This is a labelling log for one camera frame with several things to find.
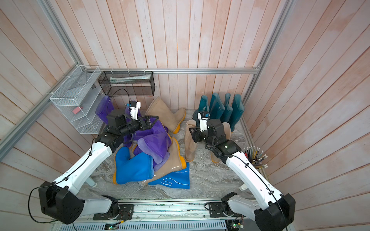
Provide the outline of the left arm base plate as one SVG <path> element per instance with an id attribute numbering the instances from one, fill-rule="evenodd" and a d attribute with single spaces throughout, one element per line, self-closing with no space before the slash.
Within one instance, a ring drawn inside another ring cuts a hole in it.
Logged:
<path id="1" fill-rule="evenodd" d="M 105 214 L 94 214 L 93 220 L 131 220 L 133 217 L 134 204 L 118 204 L 117 209 L 113 209 Z"/>

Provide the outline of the aluminium frame rail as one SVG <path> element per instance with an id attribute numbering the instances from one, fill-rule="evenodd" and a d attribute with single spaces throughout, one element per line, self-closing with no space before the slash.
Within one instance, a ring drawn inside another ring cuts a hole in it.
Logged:
<path id="1" fill-rule="evenodd" d="M 259 68 L 99 68 L 100 71 L 152 72 L 153 74 L 256 74 Z"/>

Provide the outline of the pink eraser block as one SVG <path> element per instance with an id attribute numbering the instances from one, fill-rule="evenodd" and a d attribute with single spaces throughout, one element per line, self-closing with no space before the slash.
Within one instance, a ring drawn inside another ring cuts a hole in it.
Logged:
<path id="1" fill-rule="evenodd" d="M 81 107 L 81 106 L 77 106 L 76 108 L 74 108 L 74 109 L 72 110 L 72 113 L 76 115 L 76 114 L 78 114 L 82 109 L 83 109 L 83 107 Z"/>

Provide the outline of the bundle of pencils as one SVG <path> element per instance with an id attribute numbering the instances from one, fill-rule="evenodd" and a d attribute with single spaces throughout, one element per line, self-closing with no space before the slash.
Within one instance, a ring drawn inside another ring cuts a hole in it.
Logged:
<path id="1" fill-rule="evenodd" d="M 264 151 L 255 146 L 248 146 L 244 148 L 244 154 L 248 161 L 257 169 L 268 168 L 268 164 L 263 164 L 262 162 L 267 159 L 267 155 Z"/>

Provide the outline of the purple boot lying centre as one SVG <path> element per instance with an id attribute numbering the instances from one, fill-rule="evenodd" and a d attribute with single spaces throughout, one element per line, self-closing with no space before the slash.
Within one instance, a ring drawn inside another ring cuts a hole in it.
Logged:
<path id="1" fill-rule="evenodd" d="M 131 157 L 136 156 L 142 152 L 138 146 L 138 141 L 145 136 L 150 135 L 150 132 L 137 131 L 134 134 L 130 134 L 124 137 L 123 145 L 127 147 L 131 152 Z"/>

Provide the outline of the purple boot far left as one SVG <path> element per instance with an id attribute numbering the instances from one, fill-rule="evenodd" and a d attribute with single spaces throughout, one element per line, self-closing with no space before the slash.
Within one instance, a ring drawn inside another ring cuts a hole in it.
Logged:
<path id="1" fill-rule="evenodd" d="M 109 96 L 104 96 L 100 101 L 97 109 L 95 110 L 96 115 L 105 123 L 108 124 L 107 116 L 114 110 L 112 100 Z"/>

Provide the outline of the teal boot standing back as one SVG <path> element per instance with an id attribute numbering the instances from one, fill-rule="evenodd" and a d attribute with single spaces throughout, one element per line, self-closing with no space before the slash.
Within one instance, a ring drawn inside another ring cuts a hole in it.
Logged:
<path id="1" fill-rule="evenodd" d="M 243 115 L 244 111 L 245 111 L 245 107 L 243 105 L 243 102 L 242 102 L 242 97 L 240 94 L 235 94 L 234 95 L 234 100 L 233 100 L 233 103 L 232 103 L 232 113 L 231 113 L 231 116 L 229 118 L 229 125 L 230 125 L 230 129 L 231 129 L 231 132 L 233 132 L 235 130 L 235 126 L 236 124 L 238 123 L 238 121 L 240 120 L 241 116 Z"/>

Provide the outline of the blue boot on top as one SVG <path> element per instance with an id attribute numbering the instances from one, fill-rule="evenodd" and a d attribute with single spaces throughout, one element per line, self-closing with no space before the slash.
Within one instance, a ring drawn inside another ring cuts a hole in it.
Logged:
<path id="1" fill-rule="evenodd" d="M 115 156 L 116 171 L 113 183 L 124 185 L 128 182 L 150 180 L 154 176 L 153 157 L 144 152 L 131 158 L 127 147 L 118 150 Z"/>

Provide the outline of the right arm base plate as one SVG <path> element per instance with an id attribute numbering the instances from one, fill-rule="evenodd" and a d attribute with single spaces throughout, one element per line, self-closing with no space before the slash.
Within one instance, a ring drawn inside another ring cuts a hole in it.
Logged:
<path id="1" fill-rule="evenodd" d="M 204 204 L 204 208 L 208 210 L 211 218 L 222 218 L 232 215 L 224 202 L 208 202 Z"/>

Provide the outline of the black mesh basket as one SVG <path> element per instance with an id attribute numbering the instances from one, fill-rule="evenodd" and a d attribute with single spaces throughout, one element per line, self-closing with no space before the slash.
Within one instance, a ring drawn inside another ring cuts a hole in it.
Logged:
<path id="1" fill-rule="evenodd" d="M 139 76 L 139 75 L 151 75 L 150 83 L 142 84 L 111 84 L 110 78 L 119 78 L 122 76 Z M 155 93 L 155 82 L 154 75 L 152 72 L 127 72 L 127 71 L 103 71 L 98 78 L 98 83 L 102 88 L 105 95 L 113 97 L 126 97 L 126 96 L 153 96 Z"/>

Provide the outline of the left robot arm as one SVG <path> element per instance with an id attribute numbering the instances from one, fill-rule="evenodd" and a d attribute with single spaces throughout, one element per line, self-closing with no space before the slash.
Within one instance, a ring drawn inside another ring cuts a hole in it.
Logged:
<path id="1" fill-rule="evenodd" d="M 91 214 L 103 214 L 107 219 L 118 217 L 120 207 L 116 198 L 102 195 L 93 199 L 79 199 L 77 194 L 90 175 L 117 150 L 126 136 L 153 128 L 159 117 L 132 117 L 124 109 L 115 109 L 107 118 L 108 124 L 103 132 L 92 140 L 90 149 L 80 160 L 53 182 L 44 182 L 36 188 L 41 212 L 54 221 L 71 224 L 79 217 Z"/>

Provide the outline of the beige boot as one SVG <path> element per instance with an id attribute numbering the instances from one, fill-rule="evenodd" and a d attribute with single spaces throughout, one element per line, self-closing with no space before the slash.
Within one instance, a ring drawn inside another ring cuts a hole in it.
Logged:
<path id="1" fill-rule="evenodd" d="M 149 184 L 155 180 L 158 180 L 172 172 L 183 170 L 187 167 L 185 159 L 180 155 L 180 146 L 176 138 L 172 138 L 172 144 L 168 149 L 169 158 L 158 170 L 154 171 L 152 179 L 142 181 L 143 185 Z"/>
<path id="2" fill-rule="evenodd" d="M 195 158 L 195 151 L 197 148 L 197 143 L 193 141 L 193 138 L 190 134 L 190 128 L 195 128 L 196 122 L 194 120 L 189 120 L 186 126 L 185 132 L 185 159 L 188 162 L 191 162 Z"/>
<path id="3" fill-rule="evenodd" d="M 150 104 L 145 115 L 158 116 L 163 126 L 173 134 L 177 134 L 180 130 L 181 122 L 186 117 L 186 111 L 184 108 L 180 108 L 177 112 L 173 113 L 160 97 L 156 97 Z"/>
<path id="4" fill-rule="evenodd" d="M 223 122 L 223 126 L 224 126 L 225 137 L 227 140 L 229 140 L 231 138 L 231 133 L 232 133 L 230 124 L 227 122 Z M 211 152 L 211 160 L 213 163 L 217 164 L 221 161 L 219 157 L 222 155 L 222 152 L 218 147 L 215 147 L 214 150 L 216 151 L 216 153 Z"/>

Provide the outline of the paper in black basket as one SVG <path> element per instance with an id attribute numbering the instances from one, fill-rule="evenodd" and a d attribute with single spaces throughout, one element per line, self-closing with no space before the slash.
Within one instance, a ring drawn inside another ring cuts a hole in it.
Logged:
<path id="1" fill-rule="evenodd" d="M 122 76 L 119 78 L 111 77 L 110 83 L 111 84 L 142 84 L 142 83 L 150 83 L 151 75 L 139 75 L 139 76 Z"/>

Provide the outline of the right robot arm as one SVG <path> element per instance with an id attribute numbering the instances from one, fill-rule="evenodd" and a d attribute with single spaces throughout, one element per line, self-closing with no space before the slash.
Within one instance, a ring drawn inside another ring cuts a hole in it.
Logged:
<path id="1" fill-rule="evenodd" d="M 242 149 L 226 138 L 219 119 L 196 119 L 189 132 L 194 142 L 204 142 L 206 149 L 239 176 L 257 201 L 230 193 L 224 197 L 227 212 L 254 220 L 261 231 L 288 229 L 294 221 L 295 199 L 289 193 L 282 194 L 256 170 Z"/>

